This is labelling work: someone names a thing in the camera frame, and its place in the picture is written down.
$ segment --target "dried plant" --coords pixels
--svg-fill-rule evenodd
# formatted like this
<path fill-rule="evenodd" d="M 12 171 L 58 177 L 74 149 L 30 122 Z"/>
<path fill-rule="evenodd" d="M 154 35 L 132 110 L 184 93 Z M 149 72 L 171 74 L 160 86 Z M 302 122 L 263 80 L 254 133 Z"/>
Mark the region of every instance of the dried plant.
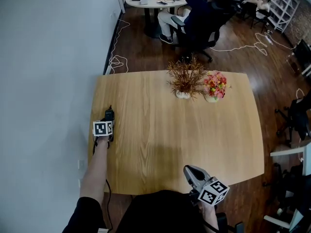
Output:
<path fill-rule="evenodd" d="M 184 61 L 177 63 L 169 62 L 168 74 L 173 78 L 168 83 L 172 86 L 173 92 L 189 93 L 192 98 L 195 94 L 204 94 L 202 88 L 204 82 L 203 77 L 207 74 L 204 66 L 197 62 L 197 59 L 192 56 L 189 64 Z"/>

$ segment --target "sneaker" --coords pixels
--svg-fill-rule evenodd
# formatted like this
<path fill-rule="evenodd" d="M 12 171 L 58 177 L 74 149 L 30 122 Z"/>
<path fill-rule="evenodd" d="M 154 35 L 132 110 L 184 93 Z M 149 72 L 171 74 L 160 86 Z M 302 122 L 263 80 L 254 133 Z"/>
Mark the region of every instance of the sneaker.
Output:
<path fill-rule="evenodd" d="M 166 42 L 167 44 L 173 44 L 173 39 L 168 39 L 165 35 L 160 34 L 160 40 Z"/>

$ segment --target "wooden floor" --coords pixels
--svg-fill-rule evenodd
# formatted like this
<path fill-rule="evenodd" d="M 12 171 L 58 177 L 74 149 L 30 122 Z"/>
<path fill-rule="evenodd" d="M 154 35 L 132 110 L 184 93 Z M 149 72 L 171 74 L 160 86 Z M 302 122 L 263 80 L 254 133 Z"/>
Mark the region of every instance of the wooden floor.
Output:
<path fill-rule="evenodd" d="M 159 39 L 151 39 L 143 33 L 143 13 L 143 9 L 126 9 L 122 20 L 131 23 L 131 26 L 121 32 L 114 54 L 128 59 L 130 72 L 164 70 L 169 61 L 178 60 L 180 52 L 171 50 L 169 45 L 162 43 Z M 126 24 L 121 22 L 119 28 L 124 25 Z M 242 21 L 233 17 L 221 28 L 220 39 L 215 49 L 229 50 L 252 45 L 257 41 L 255 33 L 260 33 L 260 31 L 261 25 L 250 29 L 250 21 Z M 282 125 L 283 121 L 279 115 L 275 115 L 274 109 L 289 106 L 295 99 L 298 88 L 302 89 L 305 94 L 310 88 L 300 75 L 294 75 L 286 62 L 286 56 L 291 53 L 290 50 L 276 46 L 276 44 L 270 45 L 262 36 L 259 38 L 268 45 L 265 48 L 268 56 L 263 55 L 255 48 L 244 48 L 231 52 L 208 50 L 214 59 L 211 64 L 208 64 L 206 57 L 198 55 L 199 60 L 208 70 L 246 73 L 254 92 L 263 136 L 265 173 L 251 180 L 232 185 L 229 194 L 217 210 L 217 212 L 227 214 L 230 225 L 243 221 L 247 233 L 271 230 L 271 224 L 265 222 L 263 216 L 275 212 L 277 201 L 270 206 L 266 205 L 271 191 L 269 187 L 263 188 L 262 183 L 273 179 L 273 162 L 279 162 L 282 168 L 287 169 L 299 163 L 298 156 L 295 154 L 276 159 L 272 159 L 269 155 L 284 141 L 284 138 L 276 137 L 277 128 Z M 273 38 L 279 43 L 289 46 L 279 33 L 274 32 Z M 116 73 L 125 72 L 126 67 L 119 67 L 115 71 Z M 117 228 L 130 202 L 131 196 L 112 195 L 109 209 L 114 229 Z"/>

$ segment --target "person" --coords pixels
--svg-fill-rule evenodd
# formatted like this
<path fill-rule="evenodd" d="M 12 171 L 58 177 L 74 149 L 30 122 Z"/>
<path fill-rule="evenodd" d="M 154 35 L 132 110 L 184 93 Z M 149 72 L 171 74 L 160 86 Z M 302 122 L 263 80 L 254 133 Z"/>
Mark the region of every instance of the person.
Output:
<path fill-rule="evenodd" d="M 245 18 L 245 14 L 249 13 L 251 16 L 255 16 L 259 19 L 263 19 L 266 15 L 259 12 L 259 10 L 270 11 L 271 0 L 244 0 L 242 2 L 242 18 Z"/>
<path fill-rule="evenodd" d="M 190 38 L 200 38 L 200 34 L 213 23 L 209 18 L 213 9 L 206 0 L 186 0 L 186 2 L 191 7 L 191 11 L 185 9 L 182 17 L 177 16 L 185 23 L 182 32 L 188 34 Z M 172 21 L 172 16 L 167 11 L 162 11 L 158 14 L 159 25 L 162 29 L 162 34 L 159 38 L 168 44 L 173 43 L 170 25 L 177 29 L 177 24 Z"/>
<path fill-rule="evenodd" d="M 107 173 L 108 138 L 100 137 L 95 153 L 84 175 L 80 198 L 63 233 L 107 232 L 102 204 Z M 159 191 L 136 196 L 125 212 L 116 232 L 196 232 L 212 233 L 203 219 L 218 230 L 215 209 L 199 204 L 197 210 L 187 194 Z"/>

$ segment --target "person sitting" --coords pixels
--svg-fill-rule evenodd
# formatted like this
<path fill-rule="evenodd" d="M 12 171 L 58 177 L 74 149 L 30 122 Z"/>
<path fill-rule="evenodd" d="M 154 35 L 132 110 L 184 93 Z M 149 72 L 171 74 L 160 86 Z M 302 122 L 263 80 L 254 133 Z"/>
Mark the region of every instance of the person sitting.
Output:
<path fill-rule="evenodd" d="M 263 19 L 264 14 L 260 13 L 259 10 L 270 11 L 271 0 L 244 0 L 241 17 L 244 19 L 245 14 L 249 13 L 251 16 L 256 16 L 258 19 Z"/>
<path fill-rule="evenodd" d="M 190 38 L 199 38 L 200 34 L 212 23 L 209 16 L 213 13 L 213 8 L 209 2 L 204 0 L 186 0 L 186 2 L 192 10 L 185 9 L 182 17 L 177 16 L 185 23 L 182 32 L 189 35 Z M 177 29 L 176 23 L 172 21 L 172 16 L 167 11 L 158 14 L 159 25 L 162 29 L 160 40 L 168 44 L 173 43 L 170 25 Z"/>

